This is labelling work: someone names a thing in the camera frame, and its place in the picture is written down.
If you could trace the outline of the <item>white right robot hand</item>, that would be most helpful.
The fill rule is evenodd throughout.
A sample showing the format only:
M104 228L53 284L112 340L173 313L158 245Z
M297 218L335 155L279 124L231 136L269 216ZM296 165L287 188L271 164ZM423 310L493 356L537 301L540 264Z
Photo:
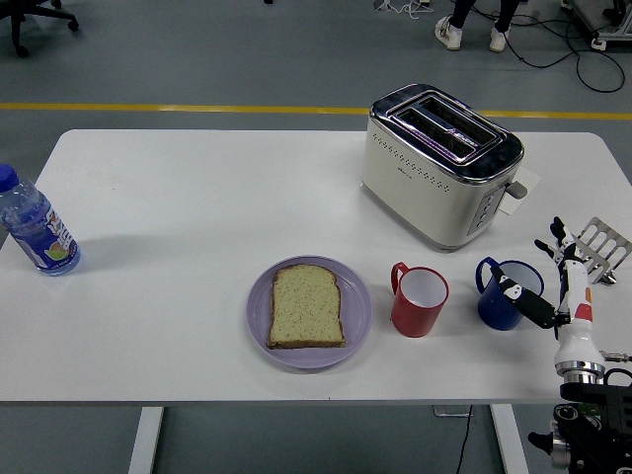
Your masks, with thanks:
M517 283L500 267L492 268L493 280L507 302L542 329L556 330L559 343L554 363L562 372L570 367L601 370L604 358L593 342L593 305L588 270L582 251L564 222L555 217L550 231L554 247L536 240L536 247L555 263L560 278L560 303L557 307L542 296Z

